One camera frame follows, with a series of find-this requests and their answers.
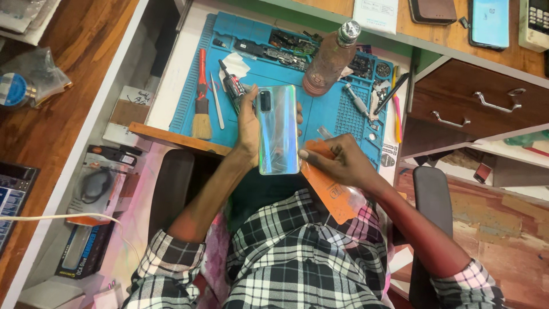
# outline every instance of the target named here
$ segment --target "person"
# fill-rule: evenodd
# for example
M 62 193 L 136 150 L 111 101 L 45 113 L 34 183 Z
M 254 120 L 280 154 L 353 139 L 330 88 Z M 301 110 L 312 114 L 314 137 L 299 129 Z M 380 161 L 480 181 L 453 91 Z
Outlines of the person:
M 247 174 L 252 178 L 248 185 L 258 183 L 259 122 L 252 105 L 256 95 L 254 85 L 242 97 L 238 139 L 232 151 L 167 231 L 159 230 L 151 240 L 132 276 L 130 296 L 123 308 L 189 308 L 199 296 L 192 282 L 199 272 L 206 246 L 203 241 L 212 220 Z M 300 107 L 298 112 L 301 123 Z M 299 156 L 340 184 L 362 189 L 377 205 L 368 204 L 342 225 L 305 187 L 257 207 L 233 235 L 227 257 L 232 288 L 223 308 L 385 307 L 380 300 L 389 284 L 385 281 L 387 250 L 378 206 L 430 273 L 444 307 L 503 307 L 502 292 L 486 269 L 410 206 L 376 172 L 350 134 L 326 143 L 336 155 L 334 160 L 308 150 L 300 150 Z M 304 178 L 292 176 L 291 181 L 283 182 L 300 184 L 296 179 Z M 268 181 L 272 176 L 260 177 Z M 270 186 L 265 192 L 273 190 Z M 233 195 L 233 208 L 239 207 L 238 201 L 253 201 L 259 195 L 264 198 L 253 187 L 240 192 L 245 193 L 237 198 L 237 192 Z

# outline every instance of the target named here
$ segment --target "plaid shirt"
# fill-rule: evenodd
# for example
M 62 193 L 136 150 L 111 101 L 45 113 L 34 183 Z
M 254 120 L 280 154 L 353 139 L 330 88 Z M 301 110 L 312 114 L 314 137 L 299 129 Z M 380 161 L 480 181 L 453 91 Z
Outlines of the plaid shirt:
M 159 231 L 132 276 L 123 308 L 191 308 L 192 284 L 205 244 Z M 309 192 L 263 207 L 232 239 L 227 259 L 232 290 L 224 308 L 379 308 L 387 251 L 378 216 L 368 205 L 338 225 L 321 221 Z M 432 280 L 451 308 L 500 307 L 503 295 L 473 260 L 451 278 Z

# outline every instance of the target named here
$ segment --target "holographic phone back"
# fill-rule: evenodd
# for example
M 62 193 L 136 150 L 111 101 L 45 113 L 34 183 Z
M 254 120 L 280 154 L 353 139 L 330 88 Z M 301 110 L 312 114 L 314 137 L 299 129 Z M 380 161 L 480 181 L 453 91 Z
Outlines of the holographic phone back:
M 259 120 L 259 173 L 297 174 L 299 157 L 295 86 L 259 87 L 255 107 Z

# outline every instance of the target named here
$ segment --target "orange plastic card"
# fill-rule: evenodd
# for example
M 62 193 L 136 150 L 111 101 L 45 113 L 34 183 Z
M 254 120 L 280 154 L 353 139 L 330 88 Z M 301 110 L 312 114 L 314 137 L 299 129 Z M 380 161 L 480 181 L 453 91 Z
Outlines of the orange plastic card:
M 334 153 L 321 139 L 306 141 L 305 149 L 317 152 L 328 159 L 335 158 Z M 336 183 L 335 180 L 308 164 L 305 160 L 301 161 L 301 172 L 338 224 L 343 224 L 345 221 L 356 217 L 357 212 L 353 211 L 348 204 L 352 199 L 352 193 L 348 187 Z

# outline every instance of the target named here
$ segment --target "fingernail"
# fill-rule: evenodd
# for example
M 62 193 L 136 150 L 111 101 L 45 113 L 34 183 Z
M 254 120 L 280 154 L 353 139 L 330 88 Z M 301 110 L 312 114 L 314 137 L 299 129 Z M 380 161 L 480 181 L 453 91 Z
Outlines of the fingernail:
M 307 160 L 307 158 L 309 157 L 309 153 L 306 152 L 305 150 L 301 149 L 300 151 L 298 151 L 298 155 L 300 158 L 304 159 L 304 160 Z

